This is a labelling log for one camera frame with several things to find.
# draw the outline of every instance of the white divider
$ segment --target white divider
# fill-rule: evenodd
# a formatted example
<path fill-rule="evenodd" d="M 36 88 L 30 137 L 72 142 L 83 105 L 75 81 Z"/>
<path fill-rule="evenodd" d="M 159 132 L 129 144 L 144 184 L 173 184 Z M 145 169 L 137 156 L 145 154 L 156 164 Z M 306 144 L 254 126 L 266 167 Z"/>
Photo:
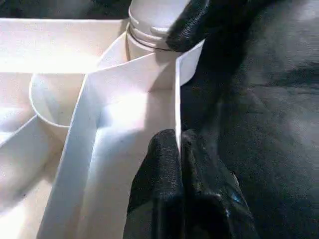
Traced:
<path fill-rule="evenodd" d="M 38 239 L 122 238 L 150 139 L 175 128 L 179 142 L 179 86 L 194 74 L 192 52 L 201 48 L 181 56 L 176 72 L 175 61 L 158 64 L 154 52 L 86 76 Z"/>
<path fill-rule="evenodd" d="M 64 142 L 84 74 L 35 74 L 29 97 L 36 114 Z"/>
<path fill-rule="evenodd" d="M 87 73 L 127 20 L 0 20 L 0 71 Z"/>
<path fill-rule="evenodd" d="M 0 210 L 10 206 L 62 147 L 36 116 L 0 146 Z"/>

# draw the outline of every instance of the black fabric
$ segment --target black fabric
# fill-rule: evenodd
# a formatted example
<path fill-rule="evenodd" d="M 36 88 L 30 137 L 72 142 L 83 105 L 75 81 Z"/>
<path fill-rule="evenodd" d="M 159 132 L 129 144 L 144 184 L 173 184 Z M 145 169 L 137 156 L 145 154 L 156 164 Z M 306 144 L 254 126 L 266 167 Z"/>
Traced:
<path fill-rule="evenodd" d="M 131 188 L 125 239 L 182 238 L 183 185 L 172 129 L 156 134 Z"/>
<path fill-rule="evenodd" d="M 257 239 L 238 182 L 203 138 L 174 130 L 153 137 L 131 189 L 125 239 Z"/>
<path fill-rule="evenodd" d="M 184 132 L 182 150 L 186 238 L 259 238 L 237 179 L 208 154 L 203 138 Z"/>

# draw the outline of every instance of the white plastic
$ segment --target white plastic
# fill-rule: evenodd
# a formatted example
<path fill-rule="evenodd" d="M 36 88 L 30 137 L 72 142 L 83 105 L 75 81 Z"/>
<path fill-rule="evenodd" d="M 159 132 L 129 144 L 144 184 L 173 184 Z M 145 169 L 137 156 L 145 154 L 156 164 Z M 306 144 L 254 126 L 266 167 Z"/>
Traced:
<path fill-rule="evenodd" d="M 195 69 L 187 67 L 189 57 L 178 58 L 165 79 L 166 68 L 154 68 L 156 53 L 87 75 L 38 239 L 122 238 L 131 183 L 150 139 L 174 128 L 180 142 L 180 81 Z"/>
<path fill-rule="evenodd" d="M 33 110 L 64 142 L 84 79 L 83 74 L 35 74 L 29 87 Z"/>
<path fill-rule="evenodd" d="M 189 0 L 132 0 L 129 16 L 131 34 L 140 43 L 168 49 L 168 30 L 183 12 Z"/>
<path fill-rule="evenodd" d="M 1 19 L 0 71 L 87 73 L 127 20 Z"/>
<path fill-rule="evenodd" d="M 8 228 L 34 238 L 52 184 L 41 170 L 58 161 L 67 133 L 38 238 L 120 238 L 149 140 L 175 128 L 179 142 L 179 86 L 192 77 L 202 43 L 176 64 L 179 53 L 136 41 L 125 20 L 0 19 L 0 29 L 0 70 L 7 71 L 0 73 L 0 109 L 16 103 L 28 112 L 0 119 L 3 132 L 11 129 L 0 145 L 0 204 L 25 193 L 0 215 L 0 238 Z M 63 105 L 61 121 L 52 109 Z M 23 221 L 10 223 L 21 208 Z"/>

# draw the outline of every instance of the black glove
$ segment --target black glove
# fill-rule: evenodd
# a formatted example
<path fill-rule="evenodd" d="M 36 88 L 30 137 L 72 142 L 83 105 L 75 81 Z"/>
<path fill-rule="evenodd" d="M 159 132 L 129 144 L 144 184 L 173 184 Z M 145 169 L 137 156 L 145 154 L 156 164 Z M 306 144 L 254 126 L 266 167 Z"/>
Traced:
<path fill-rule="evenodd" d="M 168 46 L 178 52 L 192 48 L 208 34 L 252 19 L 275 0 L 191 0 L 170 29 Z"/>
<path fill-rule="evenodd" d="M 131 189 L 125 239 L 259 238 L 238 182 L 201 137 L 153 137 Z"/>

